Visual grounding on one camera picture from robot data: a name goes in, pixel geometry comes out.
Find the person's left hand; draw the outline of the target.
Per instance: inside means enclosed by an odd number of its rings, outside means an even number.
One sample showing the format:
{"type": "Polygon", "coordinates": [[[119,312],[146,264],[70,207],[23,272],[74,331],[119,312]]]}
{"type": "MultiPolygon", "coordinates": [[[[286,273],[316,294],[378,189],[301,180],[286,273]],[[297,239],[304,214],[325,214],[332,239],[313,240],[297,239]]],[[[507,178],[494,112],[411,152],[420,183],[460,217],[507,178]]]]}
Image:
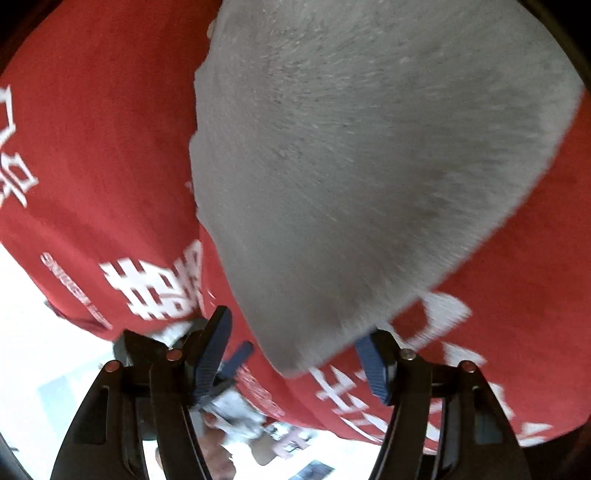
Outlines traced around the person's left hand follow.
{"type": "Polygon", "coordinates": [[[205,463],[214,480],[232,480],[235,478],[236,469],[232,456],[224,448],[226,433],[219,428],[218,418],[209,412],[192,411],[191,422],[197,444],[204,455],[205,463]]]}

